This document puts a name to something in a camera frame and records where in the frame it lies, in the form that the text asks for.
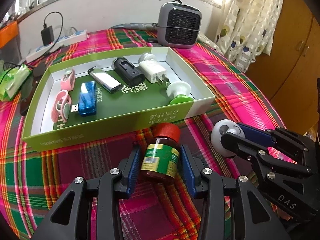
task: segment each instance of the pink clip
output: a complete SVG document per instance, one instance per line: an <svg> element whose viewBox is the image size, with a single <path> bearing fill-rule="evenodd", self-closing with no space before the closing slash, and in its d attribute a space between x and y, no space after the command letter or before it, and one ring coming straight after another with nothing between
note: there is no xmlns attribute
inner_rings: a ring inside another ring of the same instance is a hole
<svg viewBox="0 0 320 240"><path fill-rule="evenodd" d="M75 70L73 68L67 68L61 79L60 86L62 90L71 91L75 86Z"/></svg>
<svg viewBox="0 0 320 240"><path fill-rule="evenodd" d="M51 119L54 123L58 122L59 115L61 115L63 122L67 122L71 102L71 97L68 94L68 91L61 90L57 94L51 110Z"/></svg>

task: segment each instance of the plaid blanket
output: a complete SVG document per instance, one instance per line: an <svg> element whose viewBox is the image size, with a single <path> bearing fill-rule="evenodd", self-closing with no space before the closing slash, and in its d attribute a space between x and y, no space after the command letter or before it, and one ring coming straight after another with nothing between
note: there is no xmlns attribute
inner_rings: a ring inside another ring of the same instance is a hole
<svg viewBox="0 0 320 240"><path fill-rule="evenodd" d="M146 42L154 33L131 30L104 30L90 33L87 41L62 48L44 59L52 65L89 53L111 49L152 46ZM217 173L236 178L243 167L236 159L219 155L210 143L210 132L221 119L243 122L259 129L283 126L274 108L228 60L208 46L197 43L191 49L175 49L190 64L216 96L206 114L179 121L181 143ZM45 152L36 152L21 140L24 118L19 114L17 96L0 104L0 212L20 239L30 239L69 183L77 176L92 179L116 167L129 156L132 143L145 148L149 129L105 138L90 143ZM274 156L288 160L275 150ZM138 178L134 194L120 200L124 239L196 239L202 201L190 198L183 179L174 185L151 184ZM226 237L230 235L228 198L225 203ZM96 201L92 209L92 239L95 239Z"/></svg>

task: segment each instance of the floral curtain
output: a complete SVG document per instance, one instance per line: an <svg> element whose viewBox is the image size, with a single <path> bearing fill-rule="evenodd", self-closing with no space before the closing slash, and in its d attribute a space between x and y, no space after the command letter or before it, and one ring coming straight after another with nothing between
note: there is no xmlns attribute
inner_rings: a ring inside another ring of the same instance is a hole
<svg viewBox="0 0 320 240"><path fill-rule="evenodd" d="M216 44L246 72L262 52L270 55L283 0L223 0Z"/></svg>

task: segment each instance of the wooden cabinet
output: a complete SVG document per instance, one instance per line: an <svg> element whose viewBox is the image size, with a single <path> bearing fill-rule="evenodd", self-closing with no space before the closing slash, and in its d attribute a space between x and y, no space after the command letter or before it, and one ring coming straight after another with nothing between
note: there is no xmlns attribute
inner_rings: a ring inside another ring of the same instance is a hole
<svg viewBox="0 0 320 240"><path fill-rule="evenodd" d="M294 69L271 100L288 129L304 134L319 119L320 26L313 19L309 38Z"/></svg>
<svg viewBox="0 0 320 240"><path fill-rule="evenodd" d="M270 100L286 127L304 134L319 119L320 26L303 0L284 0L271 55L246 75Z"/></svg>
<svg viewBox="0 0 320 240"><path fill-rule="evenodd" d="M262 53L246 75L271 100L297 63L311 28L312 13L303 0L284 0L271 55Z"/></svg>

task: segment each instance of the white ball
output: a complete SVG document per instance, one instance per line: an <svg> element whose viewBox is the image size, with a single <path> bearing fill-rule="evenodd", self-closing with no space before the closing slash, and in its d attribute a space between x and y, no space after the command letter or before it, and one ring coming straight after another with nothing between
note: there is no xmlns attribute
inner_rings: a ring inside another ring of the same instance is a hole
<svg viewBox="0 0 320 240"><path fill-rule="evenodd" d="M224 119L215 124L211 133L211 144L214 149L222 156L233 158L235 153L225 149L221 144L221 136L227 132L236 134L242 138L245 138L243 130L235 122Z"/></svg>

